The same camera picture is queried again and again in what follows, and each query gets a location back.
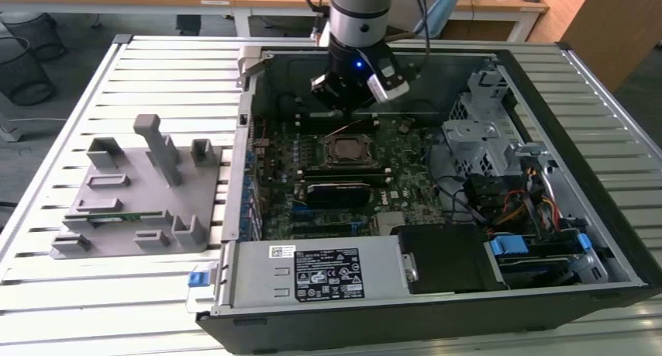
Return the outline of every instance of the desk leg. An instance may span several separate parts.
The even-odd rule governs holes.
[[[234,9],[233,16],[235,16],[237,36],[251,38],[251,24],[249,23],[251,9]]]
[[[516,22],[513,31],[510,32],[509,42],[526,42],[538,20],[540,12],[520,12],[522,15],[520,21]]]

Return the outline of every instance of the power supply label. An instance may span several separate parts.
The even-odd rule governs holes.
[[[298,251],[294,264],[300,302],[365,298],[360,249]]]

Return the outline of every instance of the gray floor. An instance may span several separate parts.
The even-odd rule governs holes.
[[[54,17],[62,40],[70,49],[66,57],[45,65],[58,86],[58,96],[35,107],[17,107],[0,96],[0,111],[11,119],[69,117],[115,34],[178,35],[175,16],[103,15],[103,26],[97,29],[90,27],[93,16],[67,14]],[[253,18],[251,32],[255,36],[309,36],[312,25],[310,18]],[[205,16],[201,35],[235,36],[234,22],[222,16]],[[657,110],[662,107],[661,85],[662,50],[655,50],[619,90],[617,98],[657,143],[662,143],[662,114]],[[22,122],[21,128],[26,133],[22,142],[0,142],[0,201],[18,202],[22,199],[62,126],[62,122],[54,121]],[[10,215],[11,210],[0,207],[0,226]]]

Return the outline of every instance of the green circuit board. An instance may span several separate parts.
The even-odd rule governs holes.
[[[301,226],[350,224],[353,236],[376,235],[376,214],[390,211],[402,212],[406,224],[444,223],[442,203],[425,159],[437,129],[414,125],[408,133],[401,133],[398,127],[405,119],[380,119],[380,129],[368,134],[380,165],[392,169],[392,181],[386,187],[370,190],[366,206],[325,210],[308,208],[302,183],[297,180],[297,171],[325,159],[318,145],[325,135],[302,134],[294,123],[268,122],[268,126],[276,129],[265,133],[269,145],[257,148],[261,198],[265,201],[262,240],[340,237],[333,232],[316,235],[293,233],[293,228]]]

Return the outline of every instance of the metal slatted table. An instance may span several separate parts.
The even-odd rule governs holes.
[[[187,274],[219,258],[221,226],[198,254],[55,261],[62,227],[90,165],[94,137],[133,133],[139,113],[158,113],[177,145],[209,137],[223,147],[214,221],[223,222],[237,110],[237,58],[243,45],[312,46],[309,40],[137,36],[114,44],[0,235],[0,354],[173,354],[227,352],[187,313]],[[396,47],[421,47],[417,41]],[[577,59],[554,45],[438,42],[438,48],[509,48],[574,139],[647,246],[662,261],[660,148]],[[526,128],[540,137],[524,110]],[[313,354],[659,354],[662,304],[653,298],[529,334],[412,342]]]

